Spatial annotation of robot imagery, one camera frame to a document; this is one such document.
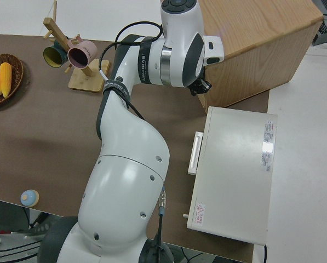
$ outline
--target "wicker basket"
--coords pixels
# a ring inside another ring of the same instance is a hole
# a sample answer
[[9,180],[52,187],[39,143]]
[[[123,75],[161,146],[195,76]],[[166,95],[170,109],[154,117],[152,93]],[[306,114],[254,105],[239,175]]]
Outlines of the wicker basket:
[[2,54],[0,55],[0,65],[3,62],[8,62],[12,65],[12,83],[9,95],[6,98],[4,98],[3,95],[0,95],[0,104],[14,95],[20,86],[23,77],[23,65],[21,60],[9,54]]

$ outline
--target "brown tabletop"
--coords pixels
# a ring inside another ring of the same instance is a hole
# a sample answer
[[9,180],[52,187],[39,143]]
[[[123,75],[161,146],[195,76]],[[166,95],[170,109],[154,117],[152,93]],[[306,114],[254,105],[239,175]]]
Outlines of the brown tabletop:
[[[103,50],[108,42],[95,42]],[[77,215],[83,191],[100,152],[96,117],[101,93],[69,89],[67,65],[49,67],[42,51],[51,42],[42,37],[0,35],[0,54],[23,62],[18,92],[0,106],[0,200],[20,205],[28,189],[40,194],[35,209],[56,215]],[[105,59],[112,61],[114,50]],[[186,227],[194,176],[187,174],[195,131],[204,130],[206,113],[188,89],[137,85],[132,103],[165,138],[170,164],[165,182],[167,212],[163,241],[182,247],[252,262],[253,245]],[[233,108],[267,111],[268,92]],[[156,211],[147,234],[157,232]]]

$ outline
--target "wooden mug stand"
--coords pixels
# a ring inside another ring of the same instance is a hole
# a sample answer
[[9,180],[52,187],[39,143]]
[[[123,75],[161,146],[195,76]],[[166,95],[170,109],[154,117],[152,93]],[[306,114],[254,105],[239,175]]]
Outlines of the wooden mug stand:
[[[58,40],[62,48],[68,52],[70,49],[67,44],[67,37],[63,34],[60,28],[57,26],[56,20],[56,4],[54,1],[54,16],[53,18],[45,18],[43,21],[44,26],[49,30],[44,36],[47,39],[50,35],[53,35],[55,39]],[[100,92],[104,86],[104,79],[101,77],[99,72],[99,60],[94,59],[86,68],[73,70],[68,87],[77,90],[86,90],[89,92]],[[106,74],[108,66],[110,65],[108,60],[102,61],[102,71]],[[67,73],[72,65],[69,65],[65,73]]]

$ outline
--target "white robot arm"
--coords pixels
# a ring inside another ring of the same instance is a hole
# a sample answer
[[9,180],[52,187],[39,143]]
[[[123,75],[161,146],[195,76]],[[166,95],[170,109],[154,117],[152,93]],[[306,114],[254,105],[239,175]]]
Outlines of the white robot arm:
[[[129,35],[124,41],[142,44],[117,48],[97,118],[102,148],[78,219],[65,218],[50,229],[39,263],[156,262],[145,233],[164,184],[169,150],[160,133],[131,114],[122,98],[129,101],[139,83],[206,92],[204,66],[223,59],[220,38],[204,36],[197,0],[165,0],[161,16],[164,38],[151,42]],[[168,247],[163,249],[160,262],[172,262]]]

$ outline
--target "wooden box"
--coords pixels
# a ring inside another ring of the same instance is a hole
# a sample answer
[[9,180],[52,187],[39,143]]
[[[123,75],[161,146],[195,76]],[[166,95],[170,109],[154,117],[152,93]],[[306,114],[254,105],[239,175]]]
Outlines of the wooden box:
[[311,0],[200,0],[205,34],[220,36],[225,60],[211,65],[200,101],[227,107],[290,81],[323,15]]

